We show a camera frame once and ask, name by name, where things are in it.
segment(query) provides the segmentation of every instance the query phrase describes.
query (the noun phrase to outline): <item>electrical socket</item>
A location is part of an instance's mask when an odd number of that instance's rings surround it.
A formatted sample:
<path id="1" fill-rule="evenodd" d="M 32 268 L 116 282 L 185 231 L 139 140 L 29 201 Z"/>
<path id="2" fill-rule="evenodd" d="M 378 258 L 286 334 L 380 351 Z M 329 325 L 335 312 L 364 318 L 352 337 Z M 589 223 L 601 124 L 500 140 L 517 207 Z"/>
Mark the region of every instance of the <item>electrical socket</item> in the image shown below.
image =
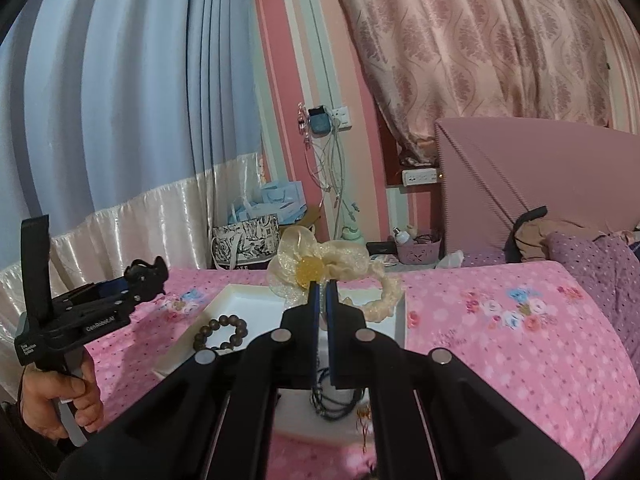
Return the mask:
<path id="1" fill-rule="evenodd" d="M 331 111 L 332 116 L 340 121 L 340 126 L 338 126 L 339 130 L 347 130 L 351 128 L 353 125 L 351 124 L 351 116 L 349 114 L 349 107 L 342 106 L 340 108 L 334 108 Z"/>
<path id="2" fill-rule="evenodd" d="M 417 168 L 416 170 L 404 170 L 402 172 L 402 184 L 404 186 L 436 184 L 441 179 L 440 168 Z"/>

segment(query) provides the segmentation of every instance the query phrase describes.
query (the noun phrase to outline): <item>purple basket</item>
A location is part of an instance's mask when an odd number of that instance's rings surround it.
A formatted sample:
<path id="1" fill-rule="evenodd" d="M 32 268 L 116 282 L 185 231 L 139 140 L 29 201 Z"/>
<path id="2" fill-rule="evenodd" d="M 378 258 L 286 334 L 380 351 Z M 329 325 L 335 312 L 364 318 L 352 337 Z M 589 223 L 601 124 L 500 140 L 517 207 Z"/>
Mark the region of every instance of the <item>purple basket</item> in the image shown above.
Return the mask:
<path id="1" fill-rule="evenodd" d="M 419 232 L 419 235 L 431 235 L 438 241 L 425 244 L 396 244 L 398 248 L 398 260 L 405 265 L 428 265 L 438 261 L 440 256 L 440 243 L 442 237 L 436 231 Z"/>

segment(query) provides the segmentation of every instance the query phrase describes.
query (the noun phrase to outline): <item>patterned tote bag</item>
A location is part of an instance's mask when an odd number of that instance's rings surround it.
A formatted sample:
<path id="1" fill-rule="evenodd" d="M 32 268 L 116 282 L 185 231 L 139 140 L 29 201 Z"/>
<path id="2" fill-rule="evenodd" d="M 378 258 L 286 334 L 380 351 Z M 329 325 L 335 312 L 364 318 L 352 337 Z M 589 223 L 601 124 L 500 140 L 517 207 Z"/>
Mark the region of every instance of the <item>patterned tote bag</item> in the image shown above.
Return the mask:
<path id="1" fill-rule="evenodd" d="M 213 228 L 216 269 L 266 269 L 278 251 L 278 216 L 267 215 Z"/>

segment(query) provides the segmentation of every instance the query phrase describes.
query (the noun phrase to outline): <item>human hand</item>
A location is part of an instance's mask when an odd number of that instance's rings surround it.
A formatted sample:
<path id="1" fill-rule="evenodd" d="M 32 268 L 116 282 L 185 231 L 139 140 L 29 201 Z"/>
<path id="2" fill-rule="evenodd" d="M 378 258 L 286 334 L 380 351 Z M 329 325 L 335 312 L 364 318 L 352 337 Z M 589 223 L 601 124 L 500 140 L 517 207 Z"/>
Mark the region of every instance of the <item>human hand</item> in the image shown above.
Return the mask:
<path id="1" fill-rule="evenodd" d="M 27 367 L 22 380 L 20 411 L 25 424 L 33 431 L 56 440 L 68 434 L 60 422 L 52 399 L 73 399 L 77 409 L 76 422 L 90 433 L 97 431 L 104 420 L 104 405 L 95 379 L 94 360 L 84 352 L 82 379 L 57 372 L 41 372 L 34 365 Z"/>

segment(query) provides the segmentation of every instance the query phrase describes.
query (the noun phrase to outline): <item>bed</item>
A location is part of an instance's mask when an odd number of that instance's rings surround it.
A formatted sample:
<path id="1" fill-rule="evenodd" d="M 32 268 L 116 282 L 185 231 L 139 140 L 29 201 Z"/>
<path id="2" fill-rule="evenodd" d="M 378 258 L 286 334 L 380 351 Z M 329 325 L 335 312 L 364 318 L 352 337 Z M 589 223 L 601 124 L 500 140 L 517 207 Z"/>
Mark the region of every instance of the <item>bed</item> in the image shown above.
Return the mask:
<path id="1" fill-rule="evenodd" d="M 604 235 L 548 237 L 549 257 L 589 294 L 640 374 L 640 262 L 615 235 L 640 220 L 640 139 L 585 124 L 535 119 L 440 120 L 436 138 L 444 175 L 447 251 L 462 250 L 465 267 L 507 261 L 511 229 L 523 213 L 546 205 L 549 216 Z M 597 480 L 638 478 L 638 413 L 626 439 Z"/>
<path id="2" fill-rule="evenodd" d="M 640 385 L 613 328 L 569 273 L 555 262 L 536 262 L 408 272 L 401 279 L 411 320 L 407 348 L 450 348 L 593 478 L 629 432 Z M 140 305 L 130 326 L 88 347 L 107 421 L 158 384 L 156 359 L 228 283 L 265 285 L 266 273 L 172 269 L 166 295 Z M 349 284 L 372 286 L 372 280 Z M 620 363 L 615 374 L 610 362 Z M 363 455 L 361 444 L 306 444 L 275 433 L 268 478 L 356 479 L 374 462 L 371 448 Z"/>

